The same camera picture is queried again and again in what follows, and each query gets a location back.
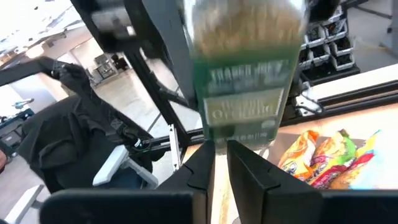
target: green product label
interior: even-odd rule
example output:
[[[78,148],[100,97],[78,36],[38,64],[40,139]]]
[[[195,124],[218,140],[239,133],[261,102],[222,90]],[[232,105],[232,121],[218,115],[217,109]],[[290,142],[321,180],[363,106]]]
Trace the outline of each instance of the green product label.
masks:
[[[297,64],[299,45],[267,53],[196,58],[195,89],[207,139],[267,144],[276,136]]]

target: ceiling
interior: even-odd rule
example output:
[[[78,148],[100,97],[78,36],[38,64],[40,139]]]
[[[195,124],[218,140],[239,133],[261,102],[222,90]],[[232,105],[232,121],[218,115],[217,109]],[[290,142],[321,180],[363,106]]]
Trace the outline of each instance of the ceiling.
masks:
[[[69,0],[0,0],[0,54],[81,21]]]

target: wooden table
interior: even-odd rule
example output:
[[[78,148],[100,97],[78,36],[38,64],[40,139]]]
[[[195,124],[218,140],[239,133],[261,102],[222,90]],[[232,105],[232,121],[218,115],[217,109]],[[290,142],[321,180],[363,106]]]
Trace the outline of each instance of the wooden table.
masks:
[[[324,98],[391,80],[398,80],[398,64],[317,85],[313,90],[318,98]],[[280,128],[278,133],[301,134],[308,129],[312,129],[318,131],[322,136],[332,136],[338,130],[344,128],[350,134],[351,138],[367,139],[378,129],[391,129],[395,127],[398,127],[398,103],[320,119],[318,121],[286,126]],[[200,145],[189,147],[183,161],[185,162],[189,159],[199,147]],[[226,155],[216,156],[215,189],[211,222],[230,224],[235,223],[234,221],[237,218],[238,211],[229,183]]]

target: desk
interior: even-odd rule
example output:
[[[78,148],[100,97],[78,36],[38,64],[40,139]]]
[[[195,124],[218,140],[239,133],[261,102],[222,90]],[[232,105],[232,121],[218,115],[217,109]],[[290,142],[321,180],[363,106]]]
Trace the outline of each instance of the desk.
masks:
[[[317,97],[323,98],[396,79],[398,79],[398,64],[317,85],[313,89]],[[338,130],[344,128],[350,134],[351,138],[367,139],[378,129],[394,127],[398,127],[398,103],[320,119],[318,121],[286,126],[280,128],[278,133],[301,134],[308,129],[313,129],[318,131],[321,136],[332,136]],[[183,162],[199,147],[200,145],[189,147],[185,153]],[[268,158],[268,153],[264,153],[263,157]],[[211,222],[230,224],[237,217],[238,211],[229,184],[226,155],[217,155]]]

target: table surface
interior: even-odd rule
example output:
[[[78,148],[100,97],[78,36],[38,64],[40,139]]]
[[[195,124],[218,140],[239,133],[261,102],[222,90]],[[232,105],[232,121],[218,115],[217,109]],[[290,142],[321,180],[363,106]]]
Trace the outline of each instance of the table surface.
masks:
[[[317,85],[313,90],[317,98],[324,98],[391,80],[398,80],[398,64]],[[337,131],[345,129],[353,139],[367,139],[378,129],[395,127],[398,127],[398,103],[286,126],[279,129],[277,138],[286,134],[297,136],[309,129],[318,131],[321,136],[332,136]],[[199,147],[200,145],[189,147],[183,162],[188,160]],[[272,157],[268,157],[268,152],[262,156],[266,159]],[[211,223],[230,224],[237,218],[238,211],[229,183],[226,155],[217,155]]]

